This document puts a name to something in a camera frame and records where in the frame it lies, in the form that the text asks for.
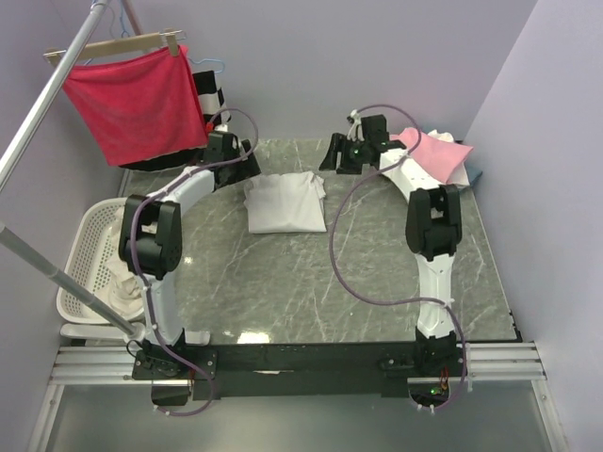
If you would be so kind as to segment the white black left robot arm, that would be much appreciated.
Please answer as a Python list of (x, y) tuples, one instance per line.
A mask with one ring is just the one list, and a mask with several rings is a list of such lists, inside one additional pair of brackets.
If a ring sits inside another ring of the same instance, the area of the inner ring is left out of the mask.
[(202, 164), (187, 166), (164, 187), (148, 195), (131, 195), (124, 205), (118, 245), (141, 289), (145, 339), (161, 348), (155, 367), (166, 378), (182, 376), (187, 353), (176, 344), (185, 340), (177, 313), (174, 271), (183, 255), (183, 215), (202, 198), (261, 173), (254, 145), (229, 132), (212, 132), (202, 151)]

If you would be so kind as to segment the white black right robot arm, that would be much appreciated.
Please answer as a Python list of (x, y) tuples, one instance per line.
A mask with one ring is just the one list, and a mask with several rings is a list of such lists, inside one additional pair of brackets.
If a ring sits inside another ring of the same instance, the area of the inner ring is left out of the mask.
[(370, 165), (399, 190), (407, 201), (405, 239), (416, 259), (419, 275), (419, 316), (416, 340), (442, 341), (456, 337), (451, 315), (451, 275), (463, 237), (460, 192), (443, 185), (411, 157), (411, 145), (389, 137), (383, 115), (348, 116), (347, 134), (332, 134), (321, 170), (360, 174)]

